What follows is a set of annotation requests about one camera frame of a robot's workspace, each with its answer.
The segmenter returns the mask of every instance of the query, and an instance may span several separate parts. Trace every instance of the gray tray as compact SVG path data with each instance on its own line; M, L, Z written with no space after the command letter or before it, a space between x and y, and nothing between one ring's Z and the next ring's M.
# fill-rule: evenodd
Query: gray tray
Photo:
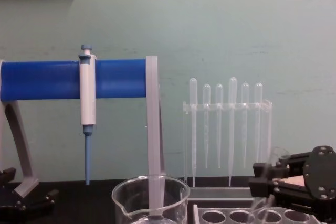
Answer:
M194 224L241 224L246 222L249 208L198 208L193 206ZM262 219L262 209L258 213ZM261 223L256 218L254 223ZM293 210L274 207L268 212L266 224L320 224L315 216Z

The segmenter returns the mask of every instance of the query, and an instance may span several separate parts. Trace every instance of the graduated pipette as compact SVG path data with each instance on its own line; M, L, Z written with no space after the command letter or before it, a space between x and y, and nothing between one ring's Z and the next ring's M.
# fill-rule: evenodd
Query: graduated pipette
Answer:
M242 127L241 127L241 139L242 139L242 148L243 148L243 164L244 168L246 168L246 146L247 146L247 109L249 103L249 93L250 93L250 86L248 83L243 83L241 85L241 103L243 104L243 111L242 111Z
M197 80L191 78L189 81L189 100L191 107L191 143L192 143L192 173L193 173L193 187L195 187L196 167L197 167Z
M217 158L218 168L221 167L221 143L222 143L222 104L223 104L223 85L216 85L216 105L217 105Z
M256 107L256 132L255 132L255 145L256 145L256 162L259 162L259 151L260 151L260 121L261 121L261 102L263 101L263 85L257 83L254 86L254 102L257 104Z
M232 77L229 82L229 106L230 106L230 122L229 122L229 186L231 186L231 178L233 171L233 158L235 147L235 106L237 103L237 79Z
M211 103L211 87L209 84L205 84L203 86L205 168L208 168L210 103Z

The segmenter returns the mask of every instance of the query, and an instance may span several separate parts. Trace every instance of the blue cylindrical bar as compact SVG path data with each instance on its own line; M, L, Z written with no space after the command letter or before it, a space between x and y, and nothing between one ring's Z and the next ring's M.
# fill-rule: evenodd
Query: blue cylindrical bar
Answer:
M98 60L97 98L146 96L146 62ZM79 98L79 62L4 62L1 68L1 100Z

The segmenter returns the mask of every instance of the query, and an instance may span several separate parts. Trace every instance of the beaker rim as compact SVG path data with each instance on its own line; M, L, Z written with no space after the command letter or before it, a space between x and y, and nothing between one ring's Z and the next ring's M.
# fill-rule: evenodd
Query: beaker rim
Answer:
M174 204L171 204L169 206L165 206L165 207L161 207L161 208L155 208L155 209L139 209L139 210L136 210L136 211L133 211L133 212L127 212L125 207L123 206L123 204L121 204L119 201L117 201L117 199L115 198L114 194L116 193L116 191L118 189L120 189L122 186L124 185L127 185L127 184L130 184L130 183L133 183L137 180L141 180L141 179L148 179L150 177L155 177L155 178L164 178L166 180L172 180L172 181L175 181L177 183L179 183L184 189L185 189L185 196L179 200L178 202L174 203ZM170 209L170 208L174 208L178 205L180 205L181 203L185 202L188 197L190 195L190 188L189 186L184 183L182 180L178 179L178 178L173 178L173 177L170 177L170 176L166 176L166 175L144 175L144 176L138 176L138 177L133 177L133 178L130 178L130 179L127 179L123 182L121 182L120 184L118 184L113 190L112 190L112 200L114 201L115 204L117 204L118 207L120 207L121 211L123 212L123 214L125 216L133 216L133 215L136 215L136 214L139 214L139 213L142 213L142 212L150 212L150 211L166 211L167 209Z

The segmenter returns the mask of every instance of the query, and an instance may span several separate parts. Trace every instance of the teal wall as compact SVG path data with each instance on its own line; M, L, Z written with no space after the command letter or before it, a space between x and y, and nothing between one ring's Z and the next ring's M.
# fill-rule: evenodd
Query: teal wall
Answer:
M77 60L83 42L99 59L158 55L166 169L182 176L190 77L260 81L275 106L275 145L291 153L334 146L335 17L336 0L0 0L0 57ZM79 102L20 106L39 178L83 179ZM93 179L147 173L145 118L144 99L97 102ZM4 166L18 167L8 126L3 142Z

